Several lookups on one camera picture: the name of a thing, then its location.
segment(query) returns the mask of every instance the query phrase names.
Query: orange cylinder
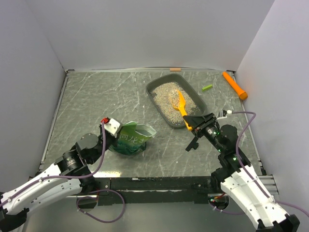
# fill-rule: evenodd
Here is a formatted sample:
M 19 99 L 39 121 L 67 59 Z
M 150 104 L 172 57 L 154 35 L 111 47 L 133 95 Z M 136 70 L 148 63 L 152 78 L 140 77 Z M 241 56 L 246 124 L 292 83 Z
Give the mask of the orange cylinder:
M 238 94 L 239 98 L 242 100 L 246 100 L 248 97 L 248 94 L 246 93 L 246 91 L 240 88 L 227 72 L 223 72 L 222 75 L 227 80 L 227 82 L 230 84 L 230 86 L 235 90 L 235 92 Z

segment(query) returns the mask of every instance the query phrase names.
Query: gray marble surface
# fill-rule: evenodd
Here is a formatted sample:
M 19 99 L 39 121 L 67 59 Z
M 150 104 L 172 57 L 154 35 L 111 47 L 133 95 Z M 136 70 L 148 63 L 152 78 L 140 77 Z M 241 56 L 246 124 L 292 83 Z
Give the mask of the gray marble surface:
M 137 121 L 149 124 L 156 131 L 147 142 L 147 149 L 135 156 L 108 151 L 96 177 L 148 177 L 210 175 L 220 167 L 218 151 L 205 139 L 199 148 L 186 152 L 193 138 L 187 129 L 170 128 L 145 91 L 146 85 L 170 72 L 70 72 L 61 106 L 45 158 L 45 168 L 69 150 L 85 133 L 99 134 L 103 117 L 114 117 L 123 123 Z M 181 74 L 205 101 L 209 112 L 221 109 L 242 111 L 237 94 L 219 71 L 177 72 Z M 203 91 L 202 87 L 213 84 Z M 245 116 L 231 115 L 219 121 L 239 130 L 246 124 Z M 250 132 L 240 147 L 260 174 L 257 154 Z M 93 171 L 98 162 L 90 167 Z

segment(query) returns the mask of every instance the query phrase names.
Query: green bag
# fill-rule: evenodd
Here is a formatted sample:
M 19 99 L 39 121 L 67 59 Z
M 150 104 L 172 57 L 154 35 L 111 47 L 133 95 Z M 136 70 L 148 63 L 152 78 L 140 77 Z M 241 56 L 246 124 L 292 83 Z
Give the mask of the green bag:
M 123 125 L 117 146 L 111 145 L 109 150 L 123 155 L 138 154 L 146 149 L 146 141 L 155 134 L 156 131 L 151 126 L 130 121 Z

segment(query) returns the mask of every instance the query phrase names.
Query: white wall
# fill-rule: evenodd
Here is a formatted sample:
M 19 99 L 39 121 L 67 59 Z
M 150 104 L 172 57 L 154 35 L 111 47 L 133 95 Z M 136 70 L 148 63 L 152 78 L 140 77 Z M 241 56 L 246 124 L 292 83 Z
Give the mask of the white wall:
M 0 1 L 0 191 L 36 173 L 64 75 L 26 2 Z
M 309 210 L 309 2 L 276 0 L 240 67 L 237 81 L 255 111 L 253 134 L 281 199 Z M 309 220 L 301 219 L 308 231 Z
M 65 69 L 236 70 L 273 0 L 26 0 Z

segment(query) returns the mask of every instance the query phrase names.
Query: robotic arm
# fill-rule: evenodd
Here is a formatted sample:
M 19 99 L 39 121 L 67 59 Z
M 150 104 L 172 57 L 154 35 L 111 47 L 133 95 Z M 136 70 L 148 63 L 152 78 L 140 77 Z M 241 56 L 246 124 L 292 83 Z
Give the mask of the robotic arm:
M 121 123 L 105 118 L 106 149 L 117 141 Z M 93 190 L 95 178 L 91 175 L 88 164 L 94 164 L 102 155 L 102 127 L 99 136 L 85 134 L 70 151 L 65 152 L 44 172 L 22 186 L 0 196 L 0 229 L 12 231 L 23 225 L 27 215 L 41 207 L 52 204 L 62 198 Z
M 184 116 L 184 119 L 193 127 L 192 133 L 195 136 L 186 150 L 197 149 L 198 139 L 205 136 L 220 152 L 218 159 L 222 167 L 211 174 L 211 185 L 218 192 L 223 191 L 228 194 L 241 207 L 257 232 L 297 231 L 298 218 L 295 215 L 289 215 L 274 201 L 241 150 L 239 150 L 239 156 L 243 167 L 238 161 L 236 156 L 238 135 L 235 127 L 224 125 L 220 128 L 214 114 Z M 115 119 L 108 118 L 104 119 L 104 123 L 107 149 L 117 141 L 122 125 Z M 85 134 L 70 151 L 65 152 L 43 173 L 24 185 L 2 194 L 0 229 L 3 232 L 14 230 L 25 223 L 27 215 L 33 214 L 41 207 L 66 196 L 93 190 L 95 179 L 87 164 L 95 163 L 102 155 L 102 143 L 102 128 L 99 136 Z M 53 176 L 62 178 L 45 179 Z
M 295 232 L 299 220 L 289 215 L 270 195 L 260 181 L 248 158 L 239 149 L 236 155 L 237 129 L 231 125 L 220 128 L 214 114 L 205 116 L 184 116 L 193 128 L 194 139 L 187 147 L 197 149 L 197 140 L 205 136 L 220 152 L 218 156 L 222 168 L 211 174 L 211 185 L 228 194 L 245 212 L 257 232 Z

